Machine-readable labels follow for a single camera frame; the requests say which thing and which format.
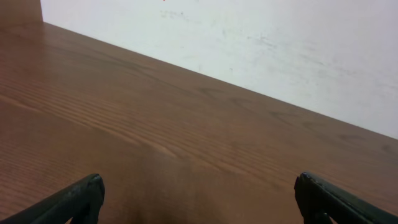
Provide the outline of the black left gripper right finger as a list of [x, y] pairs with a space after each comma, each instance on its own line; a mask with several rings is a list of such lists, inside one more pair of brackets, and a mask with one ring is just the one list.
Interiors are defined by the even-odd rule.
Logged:
[[397, 217], [309, 172], [295, 181], [295, 200], [304, 224], [395, 224]]

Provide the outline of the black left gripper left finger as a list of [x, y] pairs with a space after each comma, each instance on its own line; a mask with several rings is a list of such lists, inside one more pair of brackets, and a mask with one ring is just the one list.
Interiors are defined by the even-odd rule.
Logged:
[[97, 224], [105, 187], [99, 174], [90, 174], [1, 224]]

